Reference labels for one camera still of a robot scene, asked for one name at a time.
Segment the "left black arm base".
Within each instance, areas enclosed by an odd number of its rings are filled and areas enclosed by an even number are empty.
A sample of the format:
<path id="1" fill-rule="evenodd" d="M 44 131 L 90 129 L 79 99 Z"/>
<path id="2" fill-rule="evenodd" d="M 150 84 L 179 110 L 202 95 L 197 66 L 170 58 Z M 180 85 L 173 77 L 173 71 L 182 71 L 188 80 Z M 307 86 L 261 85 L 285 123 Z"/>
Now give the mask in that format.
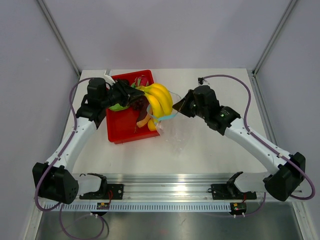
<path id="1" fill-rule="evenodd" d="M 81 200 L 122 200 L 124 185 L 120 183 L 107 183 L 95 192 L 88 192 L 80 195 Z"/>

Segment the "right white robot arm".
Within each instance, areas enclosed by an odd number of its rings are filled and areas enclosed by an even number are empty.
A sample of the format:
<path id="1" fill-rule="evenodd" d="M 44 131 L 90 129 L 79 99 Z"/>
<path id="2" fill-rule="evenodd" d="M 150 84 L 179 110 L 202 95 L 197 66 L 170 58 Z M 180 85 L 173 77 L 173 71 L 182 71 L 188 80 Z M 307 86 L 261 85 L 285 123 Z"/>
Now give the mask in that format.
<path id="1" fill-rule="evenodd" d="M 304 180 L 306 159 L 302 154 L 292 155 L 255 131 L 247 130 L 240 114 L 231 107 L 220 105 L 215 91 L 209 86 L 190 89 L 173 109 L 189 118 L 202 118 L 210 129 L 238 143 L 266 168 L 266 172 L 235 173 L 226 183 L 230 197 L 239 198 L 247 192 L 267 192 L 284 202 Z"/>

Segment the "clear zip top bag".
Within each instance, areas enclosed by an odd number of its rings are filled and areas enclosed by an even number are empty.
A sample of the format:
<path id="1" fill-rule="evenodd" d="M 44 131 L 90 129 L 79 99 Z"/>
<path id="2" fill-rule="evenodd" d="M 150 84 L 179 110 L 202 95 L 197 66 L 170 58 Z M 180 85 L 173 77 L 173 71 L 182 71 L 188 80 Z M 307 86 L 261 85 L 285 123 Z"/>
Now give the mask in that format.
<path id="1" fill-rule="evenodd" d="M 195 118 L 187 117 L 177 110 L 170 115 L 155 118 L 156 131 L 170 154 L 178 156 L 187 147 L 195 133 Z"/>

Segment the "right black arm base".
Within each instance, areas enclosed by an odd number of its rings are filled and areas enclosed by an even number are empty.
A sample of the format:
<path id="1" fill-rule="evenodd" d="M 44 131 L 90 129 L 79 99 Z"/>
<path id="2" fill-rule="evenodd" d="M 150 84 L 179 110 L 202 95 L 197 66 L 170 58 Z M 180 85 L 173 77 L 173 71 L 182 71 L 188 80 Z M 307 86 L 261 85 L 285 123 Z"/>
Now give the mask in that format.
<path id="1" fill-rule="evenodd" d="M 207 192 L 212 195 L 213 200 L 256 200 L 256 192 L 241 192 L 235 185 L 235 180 L 243 174 L 242 171 L 236 172 L 225 183 L 213 183 Z"/>

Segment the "yellow banana bunch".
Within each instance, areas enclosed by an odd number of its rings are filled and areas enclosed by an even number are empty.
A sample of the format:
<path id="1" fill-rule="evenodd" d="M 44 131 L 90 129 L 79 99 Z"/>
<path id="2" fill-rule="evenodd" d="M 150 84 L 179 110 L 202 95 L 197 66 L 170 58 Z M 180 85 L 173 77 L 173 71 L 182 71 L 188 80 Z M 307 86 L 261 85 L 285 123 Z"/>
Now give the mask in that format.
<path id="1" fill-rule="evenodd" d="M 169 116 L 172 113 L 173 100 L 171 93 L 164 85 L 153 83 L 149 86 L 138 86 L 137 89 L 144 92 L 155 118 Z"/>

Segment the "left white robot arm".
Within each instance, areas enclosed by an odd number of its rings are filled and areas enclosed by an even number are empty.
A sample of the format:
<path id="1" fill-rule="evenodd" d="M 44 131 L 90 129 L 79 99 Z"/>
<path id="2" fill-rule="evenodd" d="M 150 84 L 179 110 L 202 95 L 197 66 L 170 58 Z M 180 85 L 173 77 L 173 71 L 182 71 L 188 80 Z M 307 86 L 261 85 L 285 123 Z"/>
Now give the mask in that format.
<path id="1" fill-rule="evenodd" d="M 44 163 L 37 162 L 32 175 L 35 184 L 34 202 L 41 211 L 39 198 L 71 204 L 78 196 L 103 199 L 110 195 L 108 181 L 97 173 L 73 177 L 72 171 L 86 142 L 106 117 L 106 110 L 116 104 L 126 107 L 144 95 L 123 80 L 110 76 L 87 78 L 87 93 L 80 108 L 71 108 L 73 128 L 57 150 Z"/>

